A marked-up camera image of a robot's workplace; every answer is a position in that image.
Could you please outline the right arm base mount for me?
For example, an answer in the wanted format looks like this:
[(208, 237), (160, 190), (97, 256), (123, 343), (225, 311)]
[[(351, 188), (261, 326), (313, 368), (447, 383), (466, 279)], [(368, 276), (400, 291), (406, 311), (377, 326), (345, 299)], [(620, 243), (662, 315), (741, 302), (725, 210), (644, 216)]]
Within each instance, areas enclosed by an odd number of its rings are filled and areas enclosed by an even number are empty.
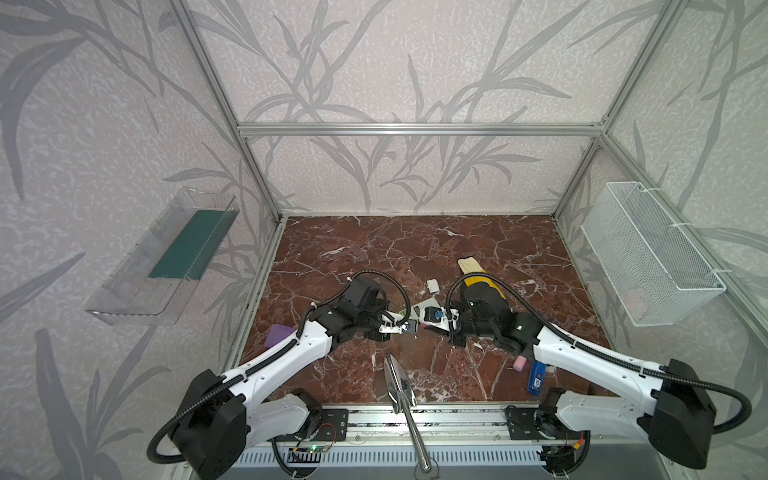
[(554, 413), (538, 407), (508, 405), (504, 418), (511, 440), (564, 441), (567, 444), (586, 442), (586, 431), (570, 430)]

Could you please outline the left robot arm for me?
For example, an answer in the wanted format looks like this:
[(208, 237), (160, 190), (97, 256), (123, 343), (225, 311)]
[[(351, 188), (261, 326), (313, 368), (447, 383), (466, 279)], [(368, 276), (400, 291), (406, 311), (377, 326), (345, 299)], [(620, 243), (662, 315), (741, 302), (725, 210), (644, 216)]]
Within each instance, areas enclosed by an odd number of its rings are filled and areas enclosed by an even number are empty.
[(302, 430), (316, 407), (311, 397), (270, 395), (300, 370), (326, 357), (357, 332), (376, 341), (410, 319), (388, 308), (373, 272), (350, 277), (334, 296), (312, 304), (298, 328), (257, 358), (223, 374), (206, 370), (190, 383), (177, 413), (153, 435), (148, 460), (188, 464), (200, 479), (218, 479), (251, 446)]

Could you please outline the red white remote control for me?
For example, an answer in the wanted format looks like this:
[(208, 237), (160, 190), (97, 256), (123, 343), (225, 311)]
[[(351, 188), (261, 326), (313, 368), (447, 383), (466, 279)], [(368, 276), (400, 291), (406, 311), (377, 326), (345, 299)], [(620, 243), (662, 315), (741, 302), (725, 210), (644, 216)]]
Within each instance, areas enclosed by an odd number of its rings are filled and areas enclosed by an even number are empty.
[(408, 320), (399, 327), (401, 333), (416, 334), (419, 329), (432, 329), (448, 333), (449, 322), (445, 310), (435, 298), (412, 305)]

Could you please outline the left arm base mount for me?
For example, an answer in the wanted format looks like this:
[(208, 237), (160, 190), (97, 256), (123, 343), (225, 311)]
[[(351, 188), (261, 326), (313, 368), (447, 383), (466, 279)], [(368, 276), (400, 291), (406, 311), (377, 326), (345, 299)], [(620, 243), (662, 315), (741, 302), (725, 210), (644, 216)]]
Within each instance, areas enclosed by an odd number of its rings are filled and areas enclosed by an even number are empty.
[(311, 413), (295, 433), (275, 438), (278, 442), (309, 440), (316, 442), (344, 441), (349, 425), (350, 411), (344, 408), (326, 408)]

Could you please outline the white battery cover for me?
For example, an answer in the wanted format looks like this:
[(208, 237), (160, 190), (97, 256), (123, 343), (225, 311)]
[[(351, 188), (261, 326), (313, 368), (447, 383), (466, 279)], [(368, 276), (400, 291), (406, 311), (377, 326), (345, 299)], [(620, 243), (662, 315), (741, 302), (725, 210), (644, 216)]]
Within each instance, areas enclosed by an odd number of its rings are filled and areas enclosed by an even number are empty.
[(439, 283), (436, 279), (429, 279), (427, 281), (428, 291), (432, 294), (436, 294), (440, 291)]

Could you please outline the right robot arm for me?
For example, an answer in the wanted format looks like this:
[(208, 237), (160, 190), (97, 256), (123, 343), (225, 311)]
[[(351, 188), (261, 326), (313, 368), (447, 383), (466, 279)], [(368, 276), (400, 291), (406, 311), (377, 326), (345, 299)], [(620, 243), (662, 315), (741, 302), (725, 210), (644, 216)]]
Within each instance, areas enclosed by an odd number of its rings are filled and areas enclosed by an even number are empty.
[(684, 467), (706, 467), (713, 436), (744, 424), (752, 402), (731, 387), (706, 382), (679, 360), (634, 359), (584, 340), (547, 320), (521, 294), (508, 289), (523, 311), (508, 304), (505, 283), (487, 274), (465, 275), (445, 299), (448, 332), (486, 337), (513, 357), (577, 375), (610, 391), (608, 397), (559, 390), (545, 407), (571, 430), (636, 437)]

